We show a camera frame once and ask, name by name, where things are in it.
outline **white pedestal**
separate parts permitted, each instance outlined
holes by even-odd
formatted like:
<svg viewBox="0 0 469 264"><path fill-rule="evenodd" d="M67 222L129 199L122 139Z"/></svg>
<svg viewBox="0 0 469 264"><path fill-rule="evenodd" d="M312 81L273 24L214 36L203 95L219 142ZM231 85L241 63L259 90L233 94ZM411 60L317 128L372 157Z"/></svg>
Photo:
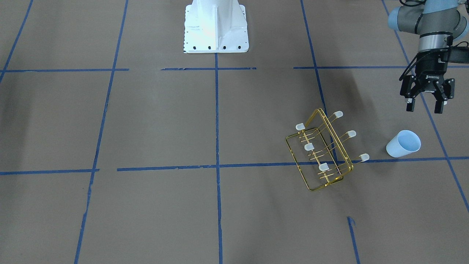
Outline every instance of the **white pedestal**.
<svg viewBox="0 0 469 264"><path fill-rule="evenodd" d="M186 6L185 53L239 53L249 49L246 8L238 0L194 0Z"/></svg>

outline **robotic arm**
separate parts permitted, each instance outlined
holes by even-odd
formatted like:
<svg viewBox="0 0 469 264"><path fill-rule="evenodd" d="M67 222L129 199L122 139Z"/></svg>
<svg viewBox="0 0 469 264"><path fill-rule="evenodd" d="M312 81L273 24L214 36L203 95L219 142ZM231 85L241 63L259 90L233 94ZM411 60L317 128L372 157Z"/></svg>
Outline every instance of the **robotic arm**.
<svg viewBox="0 0 469 264"><path fill-rule="evenodd" d="M469 0L400 0L402 7L389 14L390 28L420 35L418 53L401 77L401 95L406 98L407 111L413 112L415 98L422 92L432 93L436 99L435 113L443 113L443 106L454 98L454 79L445 79L449 62L469 63L469 43L453 41L469 32L469 23L457 10L465 4L469 14ZM409 74L415 66L415 75Z"/></svg>

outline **white rubber tip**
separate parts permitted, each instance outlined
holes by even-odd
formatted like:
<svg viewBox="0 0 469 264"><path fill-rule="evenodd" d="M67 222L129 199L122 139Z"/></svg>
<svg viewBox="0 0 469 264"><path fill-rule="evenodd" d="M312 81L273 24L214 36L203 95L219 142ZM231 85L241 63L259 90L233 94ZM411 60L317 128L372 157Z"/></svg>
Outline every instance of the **white rubber tip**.
<svg viewBox="0 0 469 264"><path fill-rule="evenodd" d="M328 171L329 170L329 165L327 165L327 163L322 163L319 165L319 170L320 171Z"/></svg>
<svg viewBox="0 0 469 264"><path fill-rule="evenodd" d="M365 162L370 159L370 155L368 155L368 153L363 153L360 155L360 158L362 159L362 162Z"/></svg>
<svg viewBox="0 0 469 264"><path fill-rule="evenodd" d="M310 151L310 150L313 150L313 149L314 149L313 143L308 143L308 144L304 145L304 150L306 150L306 151Z"/></svg>
<svg viewBox="0 0 469 264"><path fill-rule="evenodd" d="M301 131L301 130L305 130L306 127L304 127L304 124L303 123L299 123L295 126L296 130L298 131Z"/></svg>
<svg viewBox="0 0 469 264"><path fill-rule="evenodd" d="M344 113L342 111L337 111L334 113L335 115L335 118L341 118L342 116L344 116Z"/></svg>
<svg viewBox="0 0 469 264"><path fill-rule="evenodd" d="M349 138L352 138L352 137L356 136L356 131L355 130L350 130L349 132L347 132L347 134L348 134Z"/></svg>

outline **cup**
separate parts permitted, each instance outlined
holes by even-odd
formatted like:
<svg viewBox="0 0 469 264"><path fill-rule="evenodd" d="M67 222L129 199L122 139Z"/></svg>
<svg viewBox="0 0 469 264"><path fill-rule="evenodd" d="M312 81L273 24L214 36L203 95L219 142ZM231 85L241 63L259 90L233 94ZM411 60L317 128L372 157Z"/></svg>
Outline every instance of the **cup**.
<svg viewBox="0 0 469 264"><path fill-rule="evenodd" d="M402 130L386 145L386 151L392 157L398 158L418 151L420 146L417 134L410 130Z"/></svg>

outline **light blue joint cap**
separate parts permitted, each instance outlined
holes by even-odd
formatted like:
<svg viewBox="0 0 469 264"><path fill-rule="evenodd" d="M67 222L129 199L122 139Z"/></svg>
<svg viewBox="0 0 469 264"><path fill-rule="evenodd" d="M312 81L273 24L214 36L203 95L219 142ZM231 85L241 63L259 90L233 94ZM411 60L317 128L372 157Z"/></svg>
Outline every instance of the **light blue joint cap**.
<svg viewBox="0 0 469 264"><path fill-rule="evenodd" d="M397 25L397 15L399 13L399 9L400 8L394 8L389 13L389 17L387 18L387 26L397 31L400 31L399 26Z"/></svg>
<svg viewBox="0 0 469 264"><path fill-rule="evenodd" d="M467 22L466 20L466 28L464 29L464 31L461 33L461 35L459 35L457 38L455 38L454 40L460 40L462 38L464 38L464 36L467 35L467 33L469 32L469 22Z"/></svg>
<svg viewBox="0 0 469 264"><path fill-rule="evenodd" d="M439 12L458 7L458 0L427 0L424 14Z"/></svg>

